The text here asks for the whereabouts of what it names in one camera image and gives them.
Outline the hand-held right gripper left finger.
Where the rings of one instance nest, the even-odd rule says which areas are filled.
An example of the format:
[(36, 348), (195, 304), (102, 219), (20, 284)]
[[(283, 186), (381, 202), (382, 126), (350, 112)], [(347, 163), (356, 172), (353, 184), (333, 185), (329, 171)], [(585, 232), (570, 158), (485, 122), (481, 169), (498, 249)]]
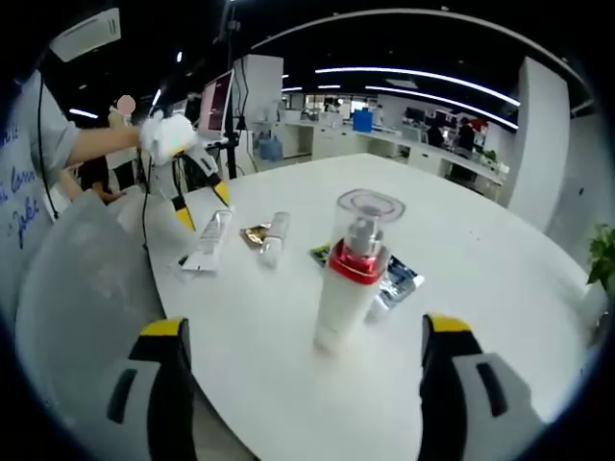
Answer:
[(66, 368), (64, 424), (78, 459), (194, 459), (187, 318), (155, 321), (118, 350), (86, 342)]

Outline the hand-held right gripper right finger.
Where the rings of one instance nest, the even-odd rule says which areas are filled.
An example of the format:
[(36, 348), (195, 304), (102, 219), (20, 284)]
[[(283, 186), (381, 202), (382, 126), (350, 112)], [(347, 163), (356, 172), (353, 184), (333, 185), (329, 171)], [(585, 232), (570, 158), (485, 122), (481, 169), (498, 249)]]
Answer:
[(457, 318), (423, 316), (422, 369), (421, 460), (512, 460), (544, 427), (528, 384)]

